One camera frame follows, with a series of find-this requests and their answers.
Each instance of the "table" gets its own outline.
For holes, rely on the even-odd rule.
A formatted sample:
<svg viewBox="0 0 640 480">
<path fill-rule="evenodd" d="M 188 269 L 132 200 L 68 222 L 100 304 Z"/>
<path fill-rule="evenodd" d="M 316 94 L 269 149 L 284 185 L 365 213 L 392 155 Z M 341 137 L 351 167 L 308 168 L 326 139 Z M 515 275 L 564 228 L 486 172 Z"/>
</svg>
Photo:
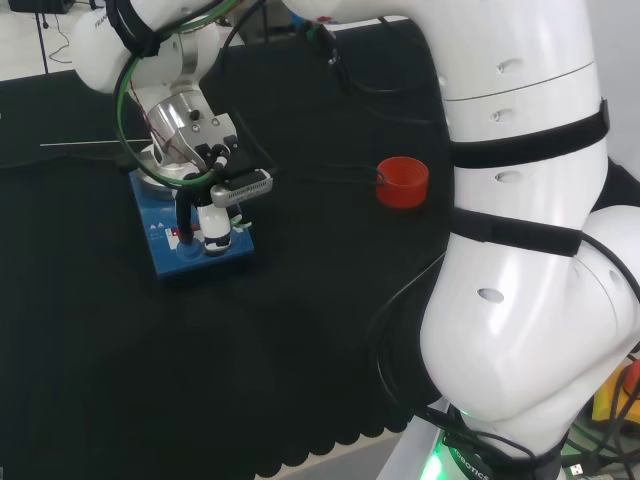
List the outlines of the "table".
<svg viewBox="0 0 640 480">
<path fill-rule="evenodd" d="M 425 52 L 381 26 L 339 40 L 352 75 L 371 85 L 429 80 L 382 106 L 442 119 Z M 236 105 L 285 170 L 414 156 L 431 171 L 426 205 L 393 211 L 371 187 L 285 175 L 272 194 L 246 204 L 255 225 L 250 261 L 161 283 L 113 163 L 50 160 L 78 150 L 40 147 L 113 138 L 108 97 L 73 73 L 0 84 L 0 167 L 34 162 L 0 171 L 7 478 L 244 480 L 360 433 L 405 427 L 406 413 L 388 405 L 367 366 L 364 339 L 377 307 L 446 243 L 446 129 L 362 113 L 303 39 L 233 49 L 229 72 L 230 88 L 216 69 L 203 81 L 214 110 Z M 142 130 L 134 118 L 130 137 Z M 621 196 L 640 204 L 634 181 L 618 169 L 612 175 L 601 205 Z M 416 387 L 415 402 L 437 397 L 417 353 L 433 283 L 390 312 L 399 381 Z"/>
</svg>

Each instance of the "red plastic cup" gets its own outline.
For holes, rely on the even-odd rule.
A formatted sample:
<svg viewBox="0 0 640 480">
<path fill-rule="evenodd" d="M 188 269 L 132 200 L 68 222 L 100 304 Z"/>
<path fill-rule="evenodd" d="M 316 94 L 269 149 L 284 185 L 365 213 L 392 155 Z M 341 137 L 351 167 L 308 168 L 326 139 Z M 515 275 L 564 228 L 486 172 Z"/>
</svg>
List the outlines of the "red plastic cup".
<svg viewBox="0 0 640 480">
<path fill-rule="evenodd" d="M 393 208 L 414 208 L 427 198 L 429 169 L 410 157 L 388 158 L 378 166 L 386 183 L 377 188 L 378 200 Z"/>
</svg>

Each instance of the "green light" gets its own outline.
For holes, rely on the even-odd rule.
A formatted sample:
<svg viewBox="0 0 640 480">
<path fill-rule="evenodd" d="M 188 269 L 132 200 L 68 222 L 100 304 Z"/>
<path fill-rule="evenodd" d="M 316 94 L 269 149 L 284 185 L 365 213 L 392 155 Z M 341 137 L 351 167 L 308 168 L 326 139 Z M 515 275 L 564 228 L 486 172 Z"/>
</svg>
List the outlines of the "green light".
<svg viewBox="0 0 640 480">
<path fill-rule="evenodd" d="M 438 450 L 431 455 L 431 458 L 427 460 L 426 465 L 424 466 L 424 470 L 422 471 L 422 476 L 420 480 L 437 480 L 440 474 L 442 473 L 442 462 L 438 457 Z"/>
</svg>

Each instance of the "blue block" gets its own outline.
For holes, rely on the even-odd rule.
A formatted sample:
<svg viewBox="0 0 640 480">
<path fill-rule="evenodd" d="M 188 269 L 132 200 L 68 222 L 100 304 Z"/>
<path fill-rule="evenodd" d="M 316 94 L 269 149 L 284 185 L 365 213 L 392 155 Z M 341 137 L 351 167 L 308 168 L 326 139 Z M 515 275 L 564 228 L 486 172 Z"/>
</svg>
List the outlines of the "blue block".
<svg viewBox="0 0 640 480">
<path fill-rule="evenodd" d="M 192 245 L 180 243 L 177 236 L 175 203 L 172 200 L 161 200 L 144 193 L 135 172 L 129 174 L 129 181 L 136 197 L 156 274 L 159 277 L 210 267 L 253 253 L 253 241 L 249 231 L 234 228 L 231 232 L 231 247 L 224 255 L 218 257 L 205 255 L 202 245 L 203 236 L 195 208 L 191 210 L 191 219 L 195 227 L 194 242 Z"/>
</svg>

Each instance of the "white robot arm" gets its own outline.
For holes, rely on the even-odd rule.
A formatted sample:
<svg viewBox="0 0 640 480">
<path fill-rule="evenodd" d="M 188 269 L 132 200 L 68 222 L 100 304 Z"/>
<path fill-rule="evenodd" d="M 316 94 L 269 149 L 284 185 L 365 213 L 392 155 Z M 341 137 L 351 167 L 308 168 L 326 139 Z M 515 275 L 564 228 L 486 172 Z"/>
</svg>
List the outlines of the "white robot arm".
<svg viewBox="0 0 640 480">
<path fill-rule="evenodd" d="M 107 9 L 89 13 L 78 22 L 72 56 L 77 73 L 89 87 L 112 93 L 132 54 L 109 18 L 108 12 L 113 13 L 115 10 L 111 7 L 118 2 L 107 3 Z M 131 6 L 150 30 L 158 31 L 172 22 L 179 24 L 180 19 L 207 3 L 203 0 L 132 0 Z M 238 2 L 219 3 L 224 6 Z M 214 115 L 200 90 L 199 82 L 215 63 L 221 46 L 213 23 L 172 34 L 160 44 L 157 55 L 138 62 L 130 85 L 125 85 L 142 109 L 151 131 L 153 144 L 139 157 L 146 169 L 138 172 L 149 191 L 162 193 L 167 186 L 179 189 L 199 182 L 198 177 L 218 167 L 216 174 L 221 178 L 232 169 L 237 173 L 233 182 L 220 181 L 215 185 L 201 182 L 204 193 L 183 192 L 176 197 L 179 203 L 197 207 L 205 251 L 211 255 L 224 253 L 230 246 L 231 222 L 227 207 L 267 193 L 272 186 L 269 173 L 252 169 L 243 158 L 229 116 Z M 179 227 L 183 225 L 189 230 L 181 235 L 185 241 L 191 241 L 193 233 L 189 207 L 184 204 L 176 208 L 179 217 L 185 216 L 178 218 Z"/>
<path fill-rule="evenodd" d="M 576 235 L 599 240 L 640 275 L 640 210 L 590 213 L 607 174 L 608 126 L 585 0 L 284 1 L 318 22 L 403 15 L 423 31 L 452 141 L 459 225 L 424 316 L 423 359 L 466 426 L 545 455 L 640 341 L 628 278 Z M 152 29 L 206 3 L 131 0 Z M 100 13 L 78 35 L 80 76 L 111 91 L 128 52 Z M 215 27 L 190 35 L 195 70 L 185 76 L 190 47 L 176 37 L 136 74 L 150 117 L 185 92 L 212 115 L 198 103 L 197 80 L 218 36 Z M 487 228 L 516 234 L 483 237 Z M 444 463 L 450 479 L 462 478 L 453 454 Z"/>
</svg>

